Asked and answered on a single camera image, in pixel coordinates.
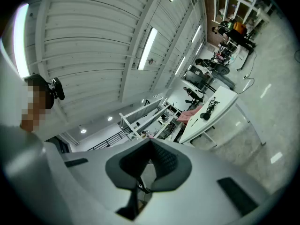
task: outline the person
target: person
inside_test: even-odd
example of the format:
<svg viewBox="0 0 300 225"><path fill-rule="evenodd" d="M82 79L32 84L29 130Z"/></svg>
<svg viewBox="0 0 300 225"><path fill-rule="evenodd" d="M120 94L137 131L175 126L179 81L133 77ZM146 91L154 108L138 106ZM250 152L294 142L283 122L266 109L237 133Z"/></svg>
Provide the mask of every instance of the person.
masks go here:
<svg viewBox="0 0 300 225"><path fill-rule="evenodd" d="M187 91L187 94L188 94L189 96L191 96L193 99L196 99L196 100L198 100L198 101L200 101L200 102L203 102L203 99L202 99L202 98L199 98L198 95L197 95L194 91L192 91L190 88L183 87L183 89L184 89L185 91Z"/></svg>
<svg viewBox="0 0 300 225"><path fill-rule="evenodd" d="M229 87L229 89L234 90L235 83L233 81L231 81L225 75L216 72L214 69L208 70L204 66L204 65L206 65L209 67L213 67L216 64L214 61L209 60L209 59L196 59L195 63L196 63L196 65L198 65L197 68L199 68L205 76L210 75L213 78L216 78L216 79L220 80L221 82L223 82L224 84L226 84Z"/></svg>
<svg viewBox="0 0 300 225"><path fill-rule="evenodd" d="M247 50L249 50L249 55L253 53L256 44L251 42L249 39L244 38L237 30L226 28L225 26L212 27L211 30L217 34L221 34L226 40L231 38L238 45L243 46Z"/></svg>

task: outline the table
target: table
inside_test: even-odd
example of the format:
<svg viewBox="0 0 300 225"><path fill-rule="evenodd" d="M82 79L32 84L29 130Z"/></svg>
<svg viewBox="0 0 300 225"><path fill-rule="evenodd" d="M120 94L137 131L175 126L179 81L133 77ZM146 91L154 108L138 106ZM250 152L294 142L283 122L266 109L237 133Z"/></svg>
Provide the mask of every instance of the table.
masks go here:
<svg viewBox="0 0 300 225"><path fill-rule="evenodd" d="M215 98L216 101L220 102L216 105L214 111L211 113L210 119L208 121L200 118L201 113L205 113L206 109L211 100ZM203 107L188 121L186 129L181 136L179 143L186 143L196 138L197 136L203 134L209 140L211 140L215 146L217 143L205 132L210 127L212 127L216 122L218 122L229 110L236 105L238 110L246 118L247 122L251 122L254 127L262 145L266 143L264 134L262 133L260 127L256 121L251 116L248 108L239 98L238 94L224 87L219 87L214 95L203 105Z"/></svg>

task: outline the pink cloth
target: pink cloth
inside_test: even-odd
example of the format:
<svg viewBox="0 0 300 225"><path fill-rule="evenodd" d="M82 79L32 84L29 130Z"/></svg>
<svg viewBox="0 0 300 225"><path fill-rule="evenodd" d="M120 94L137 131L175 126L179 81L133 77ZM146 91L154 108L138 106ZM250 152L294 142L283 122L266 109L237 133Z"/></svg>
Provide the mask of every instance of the pink cloth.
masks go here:
<svg viewBox="0 0 300 225"><path fill-rule="evenodd" d="M189 111L183 111L177 121L183 122L184 124L187 124L190 118L195 115L200 109L202 108L202 105L197 106L194 110Z"/></svg>

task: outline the railing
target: railing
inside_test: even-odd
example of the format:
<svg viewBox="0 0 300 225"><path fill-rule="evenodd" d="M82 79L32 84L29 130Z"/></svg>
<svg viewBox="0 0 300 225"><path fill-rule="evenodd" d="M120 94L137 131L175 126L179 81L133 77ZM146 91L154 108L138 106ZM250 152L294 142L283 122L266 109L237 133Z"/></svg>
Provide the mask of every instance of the railing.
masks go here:
<svg viewBox="0 0 300 225"><path fill-rule="evenodd" d="M132 130L130 129L130 127L123 129L123 131L124 131L124 133L132 133Z"/></svg>
<svg viewBox="0 0 300 225"><path fill-rule="evenodd" d="M96 150L101 148L107 148L115 144L116 142L122 140L126 135L123 133L123 131L118 132L117 134L111 136L110 138L106 139L105 141L97 144L96 146L92 147L90 150Z"/></svg>

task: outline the cable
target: cable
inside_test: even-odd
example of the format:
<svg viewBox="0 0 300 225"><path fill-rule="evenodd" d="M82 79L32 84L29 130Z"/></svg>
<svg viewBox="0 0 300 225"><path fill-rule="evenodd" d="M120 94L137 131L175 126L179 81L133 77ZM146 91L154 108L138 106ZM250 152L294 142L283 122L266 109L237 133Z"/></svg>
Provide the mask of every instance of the cable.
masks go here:
<svg viewBox="0 0 300 225"><path fill-rule="evenodd" d="M300 49L297 50L297 51L295 51L295 54L294 54L294 58L295 58L295 60L296 60L297 62L300 62L299 60L296 59L296 53L299 52L299 51L300 51Z"/></svg>
<svg viewBox="0 0 300 225"><path fill-rule="evenodd" d="M239 95L239 94L242 94L242 93L245 92L245 91L247 91L247 90L248 90L249 88L251 88L251 87L253 86L253 84L255 83L255 79L252 78L252 77L249 77L249 76L251 75L251 73L252 73L252 70L253 70L253 67L254 67L254 61L255 61L255 59L256 59L256 57L257 57L257 54L256 54L255 51L254 51L254 53L255 53L255 58L253 59L253 64L252 64L251 71L250 71L248 77L245 78L245 79L249 79L249 80L253 79L253 83L252 83L249 87L247 87L244 91L242 91L242 92L240 92L240 93L237 93L237 92L235 91L238 95Z"/></svg>
<svg viewBox="0 0 300 225"><path fill-rule="evenodd" d="M215 106L220 103L218 101L215 100L211 100L210 103L208 104L208 108L206 109L206 113L208 113L209 115L211 115L211 112L215 109Z"/></svg>

